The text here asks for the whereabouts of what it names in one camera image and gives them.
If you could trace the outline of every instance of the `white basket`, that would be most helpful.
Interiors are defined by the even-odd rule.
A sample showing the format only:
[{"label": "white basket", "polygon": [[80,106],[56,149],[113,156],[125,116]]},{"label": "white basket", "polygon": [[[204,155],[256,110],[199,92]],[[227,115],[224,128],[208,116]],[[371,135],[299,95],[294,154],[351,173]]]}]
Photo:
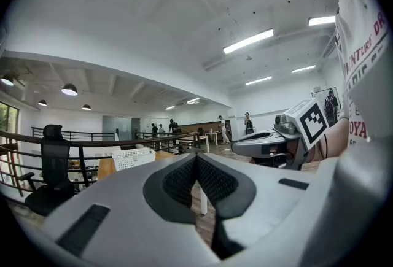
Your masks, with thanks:
[{"label": "white basket", "polygon": [[112,152],[115,160],[116,171],[140,166],[155,160],[155,151],[150,148],[139,148],[129,150],[115,150]]}]

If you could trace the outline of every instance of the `window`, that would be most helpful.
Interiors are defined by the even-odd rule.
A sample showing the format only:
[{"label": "window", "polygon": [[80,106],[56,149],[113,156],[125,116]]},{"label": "window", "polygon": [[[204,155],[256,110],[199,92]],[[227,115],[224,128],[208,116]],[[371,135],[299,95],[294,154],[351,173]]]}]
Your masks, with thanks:
[{"label": "window", "polygon": [[[16,133],[18,131],[18,113],[19,110],[5,103],[0,103],[0,131]],[[0,138],[0,144],[6,142],[3,137]]]}]

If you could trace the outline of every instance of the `black office chair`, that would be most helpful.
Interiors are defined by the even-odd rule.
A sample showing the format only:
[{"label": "black office chair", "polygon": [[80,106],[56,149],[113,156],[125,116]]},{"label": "black office chair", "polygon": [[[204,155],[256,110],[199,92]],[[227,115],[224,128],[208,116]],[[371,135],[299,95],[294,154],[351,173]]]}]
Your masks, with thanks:
[{"label": "black office chair", "polygon": [[61,135],[61,125],[47,125],[41,139],[42,176],[46,185],[36,189],[31,178],[34,173],[19,177],[27,180],[33,190],[25,204],[39,215],[47,216],[56,207],[74,196],[74,186],[68,179],[69,141]]}]

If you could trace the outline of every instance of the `railing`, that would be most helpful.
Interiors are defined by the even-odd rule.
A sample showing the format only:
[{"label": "railing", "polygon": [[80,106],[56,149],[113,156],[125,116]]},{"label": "railing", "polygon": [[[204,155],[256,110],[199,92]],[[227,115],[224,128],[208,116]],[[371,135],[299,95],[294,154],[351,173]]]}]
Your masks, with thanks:
[{"label": "railing", "polygon": [[[44,137],[42,132],[43,128],[32,127],[33,137]],[[64,139],[68,141],[115,141],[115,133],[84,133],[84,132],[72,132],[72,131],[61,131]]]},{"label": "railing", "polygon": [[[19,134],[12,134],[0,131],[0,137],[4,137],[6,139],[5,144],[0,145],[0,161],[5,163],[8,166],[8,172],[0,170],[1,181],[0,184],[3,184],[8,187],[15,188],[19,191],[21,197],[23,197],[23,192],[32,192],[31,188],[27,188],[22,186],[19,183],[18,177],[23,175],[21,170],[17,172],[18,168],[23,169],[32,169],[41,171],[42,168],[36,166],[29,166],[26,164],[21,164],[19,155],[28,156],[28,157],[36,157],[42,158],[41,155],[21,152],[18,150],[18,144],[16,142],[27,142],[30,144],[40,144],[41,138],[31,137]],[[179,144],[172,144],[171,142],[176,141],[176,139],[181,139],[185,137],[193,137],[193,140],[190,142]],[[71,147],[78,147],[79,156],[78,157],[69,157],[69,160],[79,160],[80,168],[79,169],[68,169],[68,172],[81,172],[83,181],[73,182],[73,184],[84,184],[85,188],[87,188],[90,184],[95,183],[95,180],[89,180],[87,172],[98,171],[98,168],[86,168],[85,160],[99,160],[99,159],[108,159],[112,158],[111,156],[102,156],[102,157],[84,157],[84,147],[121,147],[121,148],[130,148],[136,145],[147,145],[149,147],[153,147],[156,151],[165,150],[170,152],[171,149],[175,149],[176,153],[181,153],[179,150],[180,146],[192,146],[192,147],[200,147],[200,139],[198,133],[165,133],[162,137],[156,138],[147,138],[147,139],[138,139],[135,141],[71,141]],[[11,177],[12,184],[8,184],[4,181],[4,176],[7,175]],[[31,179],[33,182],[44,183],[43,180]]]}]

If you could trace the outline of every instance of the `fluorescent light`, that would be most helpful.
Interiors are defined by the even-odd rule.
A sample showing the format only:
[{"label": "fluorescent light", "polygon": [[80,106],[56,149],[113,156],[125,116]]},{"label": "fluorescent light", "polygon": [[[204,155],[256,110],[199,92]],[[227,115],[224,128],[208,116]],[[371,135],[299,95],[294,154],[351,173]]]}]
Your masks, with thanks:
[{"label": "fluorescent light", "polygon": [[336,22],[336,16],[326,16],[326,17],[318,17],[318,18],[310,18],[308,20],[308,26],[315,26],[315,25],[321,25],[321,24],[329,24],[329,23],[335,23]]},{"label": "fluorescent light", "polygon": [[246,86],[252,85],[253,83],[263,82],[263,81],[268,80],[268,79],[271,79],[271,78],[272,78],[272,77],[270,76],[270,77],[266,77],[266,78],[263,78],[263,79],[258,79],[258,80],[256,80],[255,82],[247,83]]},{"label": "fluorescent light", "polygon": [[190,100],[190,101],[187,101],[187,103],[191,103],[191,102],[197,101],[197,100],[199,100],[199,98],[196,98],[196,99],[192,99],[192,100]]},{"label": "fluorescent light", "polygon": [[301,72],[301,71],[305,71],[306,69],[312,69],[312,68],[315,68],[315,65],[307,66],[306,68],[295,69],[292,72],[296,73],[296,72]]},{"label": "fluorescent light", "polygon": [[273,29],[269,29],[268,31],[264,31],[263,33],[257,34],[256,36],[252,36],[243,41],[238,42],[237,44],[230,45],[229,47],[224,48],[225,54],[229,54],[237,49],[243,48],[246,45],[253,44],[254,42],[264,40],[269,37],[274,36]]}]

